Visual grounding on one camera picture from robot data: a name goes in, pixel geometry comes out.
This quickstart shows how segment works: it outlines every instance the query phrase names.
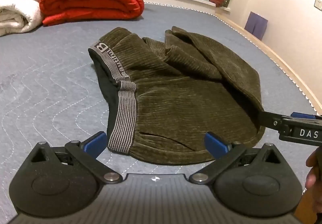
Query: purple folder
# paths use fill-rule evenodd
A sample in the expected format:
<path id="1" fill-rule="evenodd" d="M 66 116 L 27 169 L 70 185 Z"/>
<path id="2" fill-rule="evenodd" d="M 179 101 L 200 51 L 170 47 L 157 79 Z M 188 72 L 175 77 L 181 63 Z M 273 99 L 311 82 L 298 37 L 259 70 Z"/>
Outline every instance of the purple folder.
<path id="1" fill-rule="evenodd" d="M 245 30 L 253 34 L 259 40 L 262 40 L 267 28 L 267 22 L 268 20 L 264 19 L 260 15 L 255 14 L 254 12 L 251 12 L 245 25 Z"/>

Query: white quilt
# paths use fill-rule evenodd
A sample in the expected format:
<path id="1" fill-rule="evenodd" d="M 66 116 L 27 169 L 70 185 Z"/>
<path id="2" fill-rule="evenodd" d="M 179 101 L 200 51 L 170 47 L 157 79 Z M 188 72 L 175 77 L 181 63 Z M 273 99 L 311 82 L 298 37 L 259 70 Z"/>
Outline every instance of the white quilt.
<path id="1" fill-rule="evenodd" d="M 0 36 L 28 32 L 41 25 L 42 20 L 35 0 L 0 0 Z"/>

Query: beige wall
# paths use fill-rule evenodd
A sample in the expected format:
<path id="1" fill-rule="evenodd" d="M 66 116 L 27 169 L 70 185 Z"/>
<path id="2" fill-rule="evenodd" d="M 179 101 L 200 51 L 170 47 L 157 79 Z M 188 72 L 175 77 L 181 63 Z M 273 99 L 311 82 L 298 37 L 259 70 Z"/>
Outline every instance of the beige wall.
<path id="1" fill-rule="evenodd" d="M 268 20 L 263 42 L 322 102 L 322 11 L 315 0 L 231 0 L 229 19 L 244 27 L 251 11 Z"/>

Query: electrical outlet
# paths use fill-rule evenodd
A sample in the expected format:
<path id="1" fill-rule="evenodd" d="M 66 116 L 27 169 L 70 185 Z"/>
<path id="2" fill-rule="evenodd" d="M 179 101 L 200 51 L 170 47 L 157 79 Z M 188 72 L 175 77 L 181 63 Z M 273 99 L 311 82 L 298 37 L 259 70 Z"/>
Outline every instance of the electrical outlet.
<path id="1" fill-rule="evenodd" d="M 317 9 L 322 10 L 322 1 L 321 0 L 315 0 L 314 6 Z"/>

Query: screw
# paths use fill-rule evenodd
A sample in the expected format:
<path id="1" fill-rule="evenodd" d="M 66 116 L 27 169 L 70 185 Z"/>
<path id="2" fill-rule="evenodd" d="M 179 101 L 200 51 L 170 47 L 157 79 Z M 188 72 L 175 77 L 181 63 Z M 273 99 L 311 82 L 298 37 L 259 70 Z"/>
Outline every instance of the screw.
<path id="1" fill-rule="evenodd" d="M 117 181 L 120 178 L 120 175 L 115 172 L 109 172 L 104 175 L 104 178 L 108 181 Z"/>
<path id="2" fill-rule="evenodd" d="M 203 173 L 196 173 L 192 175 L 192 179 L 197 182 L 202 182 L 202 181 L 206 181 L 208 179 L 208 176 Z"/>

